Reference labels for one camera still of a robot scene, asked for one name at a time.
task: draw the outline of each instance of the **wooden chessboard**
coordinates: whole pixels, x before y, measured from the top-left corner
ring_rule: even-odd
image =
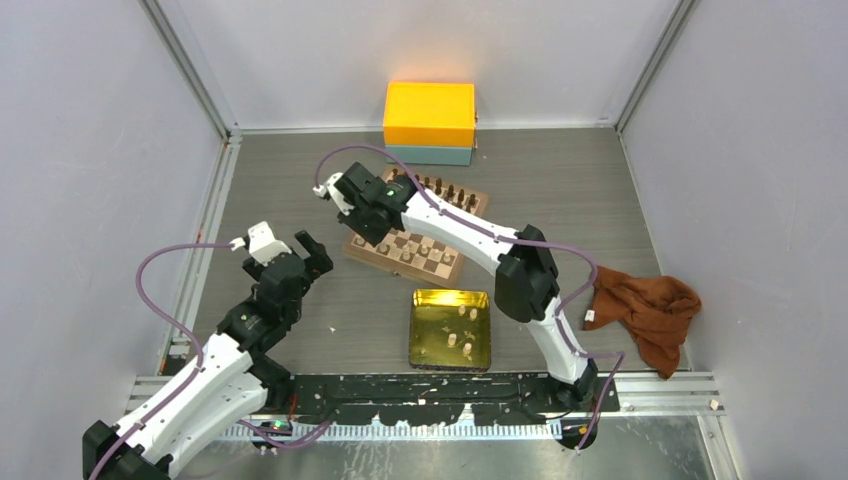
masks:
[[[388,167],[383,172],[383,180],[390,181],[398,172],[402,172],[402,170],[398,167]],[[442,184],[439,194],[442,199],[472,215],[482,216],[486,204],[489,202],[488,195],[463,185],[447,183],[440,178],[419,178],[419,182],[422,185],[429,185],[429,189],[433,192],[437,190],[437,180],[440,180]],[[452,192],[450,199],[448,198],[448,191]],[[458,201],[460,191],[464,194],[461,202]],[[471,203],[472,194],[474,195],[473,204]],[[417,233],[399,232],[394,229],[386,235],[386,238],[377,247],[369,245],[365,239],[354,233],[350,240],[342,246],[342,251],[357,260],[383,270],[443,288],[454,288],[456,286],[465,261],[465,257],[460,255],[456,249],[441,242]]]

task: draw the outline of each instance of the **brown cloth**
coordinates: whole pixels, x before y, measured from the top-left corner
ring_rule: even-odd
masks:
[[[634,278],[598,267],[592,310],[595,320],[584,322],[584,330],[621,320],[645,363],[669,378],[680,363],[680,346],[689,322],[701,311],[701,299],[673,277]]]

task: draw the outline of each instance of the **white wall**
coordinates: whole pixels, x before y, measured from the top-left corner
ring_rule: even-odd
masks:
[[[701,2],[625,132],[750,478],[844,478],[848,4]]]
[[[177,1],[248,129],[381,125],[390,80],[475,83],[481,126],[611,125],[677,3]]]
[[[134,1],[3,2],[0,478],[81,478],[164,327],[136,297],[191,241],[220,140]],[[180,255],[145,275],[171,306]]]

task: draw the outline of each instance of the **teal box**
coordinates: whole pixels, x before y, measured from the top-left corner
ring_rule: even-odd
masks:
[[[417,165],[471,165],[471,147],[429,147],[418,145],[386,145],[386,150],[404,163]]]

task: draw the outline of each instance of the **gold tray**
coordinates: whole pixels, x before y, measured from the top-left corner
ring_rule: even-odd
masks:
[[[453,344],[451,334],[456,335]],[[428,370],[488,370],[492,364],[489,295],[466,290],[415,290],[409,364]]]

